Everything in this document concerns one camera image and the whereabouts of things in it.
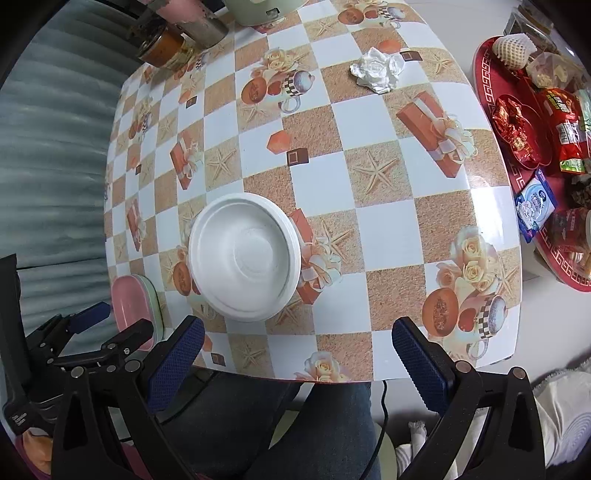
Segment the pink plate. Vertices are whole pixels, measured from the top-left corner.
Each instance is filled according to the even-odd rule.
[[[132,275],[116,278],[111,287],[111,298],[115,322],[120,332],[141,319],[147,319],[154,324],[148,294],[137,278]],[[139,349],[148,352],[153,345],[154,337],[152,336]]]

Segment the snack package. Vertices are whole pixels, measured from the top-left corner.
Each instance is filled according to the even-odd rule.
[[[560,171],[585,173],[582,139],[579,134],[579,118],[582,114],[577,99],[558,88],[541,90],[537,99],[550,127],[554,156]]]
[[[577,73],[569,61],[548,51],[538,55],[525,71],[536,87],[560,89],[566,88]]]
[[[527,243],[530,243],[540,231],[556,205],[556,198],[554,198],[554,193],[552,193],[544,173],[537,168],[534,177],[515,197],[517,223]]]

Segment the table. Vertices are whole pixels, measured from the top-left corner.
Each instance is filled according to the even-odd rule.
[[[228,36],[179,72],[143,65],[123,85],[106,168],[111,281],[149,278],[169,332],[200,316],[196,365],[217,370],[406,377],[391,342],[404,315],[454,359],[511,356],[521,302],[511,187],[486,115],[429,26],[407,4],[376,0],[310,1],[266,28],[221,19]],[[349,73],[370,47],[406,60],[381,96]],[[256,323],[217,314],[186,265],[201,209],[242,191],[275,202],[303,247],[294,297]]]

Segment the white foam bowl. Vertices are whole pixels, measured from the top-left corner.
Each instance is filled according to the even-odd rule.
[[[189,266],[201,294],[221,315],[266,320],[290,300],[300,276],[300,244],[287,215],[253,193],[209,203],[189,237]]]

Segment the blue gripper pad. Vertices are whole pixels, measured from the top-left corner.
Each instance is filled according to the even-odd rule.
[[[171,338],[160,342],[148,354],[155,367],[147,379],[146,404],[150,413],[166,409],[177,394],[205,340],[203,321],[187,315]],[[145,364],[151,363],[146,357]]]
[[[440,345],[429,342],[408,317],[394,322],[392,344],[425,406],[443,417],[455,381],[451,359]]]
[[[90,327],[102,322],[111,314],[111,306],[104,301],[94,304],[92,307],[76,313],[70,318],[68,330],[71,333],[82,333]]]

